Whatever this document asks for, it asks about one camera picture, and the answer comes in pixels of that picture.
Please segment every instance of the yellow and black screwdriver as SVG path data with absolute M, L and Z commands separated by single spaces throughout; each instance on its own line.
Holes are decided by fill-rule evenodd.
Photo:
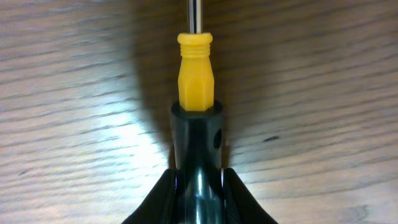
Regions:
M 214 100 L 210 33 L 200 0 L 188 0 L 189 33 L 178 35 L 179 101 L 172 112 L 177 170 L 167 169 L 123 224 L 277 224 L 231 168 L 221 168 L 223 107 Z

